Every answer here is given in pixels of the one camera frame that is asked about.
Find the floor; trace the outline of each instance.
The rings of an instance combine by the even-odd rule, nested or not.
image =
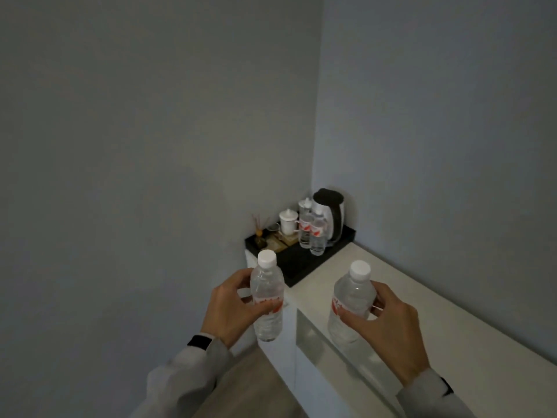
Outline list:
[[[194,418],[307,418],[259,346],[222,377]]]

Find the white countertop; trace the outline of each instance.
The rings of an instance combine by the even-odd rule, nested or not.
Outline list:
[[[355,244],[287,288],[286,301],[330,340],[333,286],[354,260],[368,262],[374,280],[416,307],[432,367],[478,417],[557,416],[557,366]],[[400,383],[369,346],[359,345],[345,357],[393,402]]]

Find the electric kettle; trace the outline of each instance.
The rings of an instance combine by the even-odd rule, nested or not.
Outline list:
[[[323,215],[327,220],[328,245],[332,246],[340,239],[344,225],[344,196],[331,189],[319,189],[313,196],[313,210],[316,204],[323,206]]]

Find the person's left hand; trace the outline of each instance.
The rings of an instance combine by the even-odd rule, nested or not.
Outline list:
[[[269,300],[257,305],[248,305],[251,296],[240,298],[238,289],[249,288],[252,270],[236,271],[211,292],[211,300],[201,332],[218,337],[229,349],[255,320],[273,311],[282,302],[282,300]]]

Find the white cup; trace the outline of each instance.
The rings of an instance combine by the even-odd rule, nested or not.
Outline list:
[[[284,210],[278,216],[280,217],[280,231],[283,235],[290,236],[298,231],[298,222],[296,221],[298,213],[296,211]]]

